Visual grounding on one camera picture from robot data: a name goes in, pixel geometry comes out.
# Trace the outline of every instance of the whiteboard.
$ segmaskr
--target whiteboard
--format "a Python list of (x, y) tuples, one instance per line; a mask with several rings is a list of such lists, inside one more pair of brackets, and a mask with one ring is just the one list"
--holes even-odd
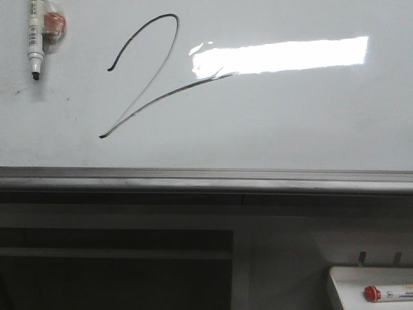
[[(2, 0), (0, 166), (413, 170), (413, 3), (61, 0), (40, 81), (27, 3)], [(168, 54), (129, 112), (100, 139)]]

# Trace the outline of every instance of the dry erase marker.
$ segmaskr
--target dry erase marker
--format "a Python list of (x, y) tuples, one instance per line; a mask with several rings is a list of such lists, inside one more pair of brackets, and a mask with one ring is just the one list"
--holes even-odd
[(368, 286), (364, 296), (369, 302), (411, 302), (413, 284)]
[(41, 63), (45, 57), (43, 52), (43, 3), (42, 0), (29, 0), (29, 36), (28, 60), (32, 66), (33, 78), (37, 81), (40, 75)]

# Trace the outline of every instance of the black marker line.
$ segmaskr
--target black marker line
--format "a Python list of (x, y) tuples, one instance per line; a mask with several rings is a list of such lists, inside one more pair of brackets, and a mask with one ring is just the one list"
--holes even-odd
[(129, 105), (129, 107), (126, 108), (126, 110), (123, 112), (123, 114), (121, 115), (121, 117), (112, 125), (111, 129), (108, 131), (112, 131), (112, 129), (122, 120), (122, 118), (125, 116), (126, 112), (130, 109), (130, 107), (132, 105), (134, 105), (134, 103), (136, 101), (139, 100), (140, 97), (142, 97), (142, 95), (148, 90), (148, 88), (151, 86), (151, 84), (154, 82), (155, 78), (159, 75), (159, 73), (162, 71), (163, 67), (165, 66), (165, 63), (169, 60), (169, 57), (172, 53), (172, 50), (175, 46), (176, 40), (177, 40), (177, 36), (178, 36), (178, 32), (179, 32), (179, 17), (175, 14), (163, 14), (160, 15), (158, 17), (155, 17), (153, 19), (151, 19), (149, 22), (147, 22), (146, 24), (144, 24), (137, 32), (135, 32), (132, 37), (130, 37), (130, 39), (125, 43), (125, 45), (123, 46), (123, 48), (121, 49), (121, 51), (118, 53), (118, 55), (116, 56), (116, 59), (113, 63), (113, 65), (108, 69), (109, 72), (113, 71), (113, 69), (115, 69), (117, 62), (120, 60), (123, 52), (126, 50), (126, 48), (128, 47), (128, 45), (150, 24), (155, 23), (156, 21), (159, 21), (162, 18), (168, 18), (168, 17), (172, 17), (175, 19), (176, 21), (176, 30), (175, 30), (175, 35), (174, 35), (174, 40), (172, 41), (172, 44), (169, 48), (168, 54), (166, 55), (165, 60), (162, 62), (162, 65), (158, 68), (158, 70), (156, 71), (156, 73), (154, 74), (154, 76), (152, 77), (152, 79), (149, 81), (148, 84), (146, 84), (146, 87), (141, 91), (141, 93), (135, 98), (135, 100), (133, 100), (133, 102), (131, 102), (131, 104)]
[(125, 118), (123, 121), (119, 122), (117, 125), (113, 126), (106, 134), (103, 134), (102, 136), (100, 136), (99, 138), (101, 139), (105, 139), (107, 137), (109, 137), (109, 135), (111, 135), (111, 133), (113, 133), (113, 131), (115, 131), (116, 129), (118, 129), (122, 124), (126, 123), (128, 120), (130, 120), (131, 118), (133, 118), (136, 114), (142, 112), (143, 110), (145, 110), (146, 108), (148, 108), (149, 106), (153, 105), (154, 103), (157, 103), (158, 101), (165, 99), (169, 96), (172, 96), (174, 94), (177, 94), (178, 92), (183, 92), (185, 90), (200, 86), (202, 84), (207, 84), (207, 83), (211, 83), (213, 81), (218, 81), (220, 79), (225, 79), (225, 78), (229, 78), (230, 76), (235, 76), (236, 73), (228, 73), (228, 74), (224, 74), (222, 76), (218, 76), (218, 77), (210, 77), (208, 79), (203, 79), (202, 81), (198, 81), (192, 84), (189, 84), (187, 86), (183, 86), (181, 88), (177, 88), (165, 95), (159, 96), (158, 98), (149, 101), (147, 104), (143, 105), (142, 107), (140, 107), (139, 109), (137, 109), (135, 112), (133, 112), (131, 115), (129, 115), (127, 118)]

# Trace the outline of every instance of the red marker cap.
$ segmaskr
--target red marker cap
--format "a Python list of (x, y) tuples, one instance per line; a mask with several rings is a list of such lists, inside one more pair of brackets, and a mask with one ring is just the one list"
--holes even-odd
[(364, 289), (364, 296), (369, 302), (377, 302), (381, 299), (381, 293), (375, 286), (368, 286)]

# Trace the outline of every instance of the metal ledge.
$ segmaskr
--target metal ledge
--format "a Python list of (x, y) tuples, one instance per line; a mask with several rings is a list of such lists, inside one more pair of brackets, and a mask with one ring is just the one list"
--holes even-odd
[(413, 194), (413, 172), (0, 167), (0, 191)]

